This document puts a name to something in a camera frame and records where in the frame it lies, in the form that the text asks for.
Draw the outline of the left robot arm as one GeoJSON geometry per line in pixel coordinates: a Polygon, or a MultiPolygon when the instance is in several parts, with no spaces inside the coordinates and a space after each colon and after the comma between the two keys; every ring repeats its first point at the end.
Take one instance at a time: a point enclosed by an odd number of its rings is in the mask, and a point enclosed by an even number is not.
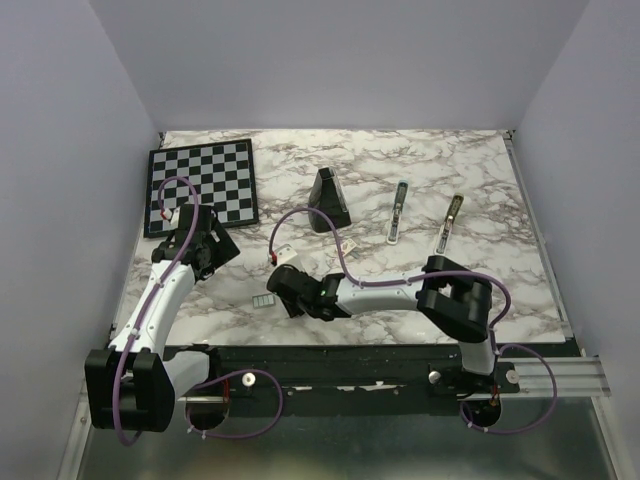
{"type": "Polygon", "coordinates": [[[168,335],[186,296],[237,257],[238,247],[208,205],[185,204],[173,230],[152,252],[148,283],[120,333],[84,364],[91,421],[97,429],[163,432],[177,399],[191,388],[214,393],[220,368],[202,350],[164,357],[168,335]]]}

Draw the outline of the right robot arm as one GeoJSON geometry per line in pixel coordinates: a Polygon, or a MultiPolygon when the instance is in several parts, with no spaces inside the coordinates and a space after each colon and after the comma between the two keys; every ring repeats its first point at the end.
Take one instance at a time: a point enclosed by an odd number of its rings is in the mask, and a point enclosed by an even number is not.
{"type": "Polygon", "coordinates": [[[458,342],[460,379],[480,392],[496,380],[489,335],[491,282],[444,256],[433,255],[402,279],[351,281],[344,273],[316,280],[290,264],[278,266],[267,282],[291,317],[304,314],[326,322],[380,311],[415,311],[458,342]]]}

